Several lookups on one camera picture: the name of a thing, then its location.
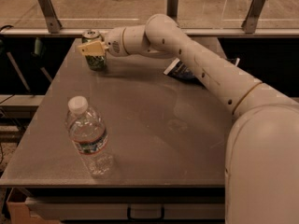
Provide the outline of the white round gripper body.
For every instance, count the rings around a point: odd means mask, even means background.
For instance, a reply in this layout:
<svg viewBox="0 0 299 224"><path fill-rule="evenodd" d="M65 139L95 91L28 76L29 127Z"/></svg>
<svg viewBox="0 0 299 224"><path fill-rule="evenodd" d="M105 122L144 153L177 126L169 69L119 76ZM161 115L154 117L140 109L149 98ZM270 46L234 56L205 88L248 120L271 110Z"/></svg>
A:
<svg viewBox="0 0 299 224"><path fill-rule="evenodd" d="M125 28L114 28L105 35L105 42L108 47L108 52L116 57L125 55L125 48L122 43L122 36Z"/></svg>

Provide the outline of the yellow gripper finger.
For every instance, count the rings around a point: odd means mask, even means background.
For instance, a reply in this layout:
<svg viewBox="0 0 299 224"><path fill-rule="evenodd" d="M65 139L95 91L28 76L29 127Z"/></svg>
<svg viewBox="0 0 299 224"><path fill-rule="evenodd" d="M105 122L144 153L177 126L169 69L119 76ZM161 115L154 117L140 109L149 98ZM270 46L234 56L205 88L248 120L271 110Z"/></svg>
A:
<svg viewBox="0 0 299 224"><path fill-rule="evenodd" d="M107 44L100 40L86 42L78 46L78 50L83 56L104 56L107 49Z"/></svg>

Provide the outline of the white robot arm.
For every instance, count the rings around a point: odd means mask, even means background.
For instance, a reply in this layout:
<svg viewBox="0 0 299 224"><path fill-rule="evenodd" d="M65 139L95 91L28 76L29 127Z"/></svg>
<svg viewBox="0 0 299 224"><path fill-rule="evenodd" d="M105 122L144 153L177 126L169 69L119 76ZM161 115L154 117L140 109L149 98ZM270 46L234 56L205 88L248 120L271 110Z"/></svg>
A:
<svg viewBox="0 0 299 224"><path fill-rule="evenodd" d="M164 14L78 47L83 55L180 59L230 111L225 224L299 224L299 104L191 40Z"/></svg>

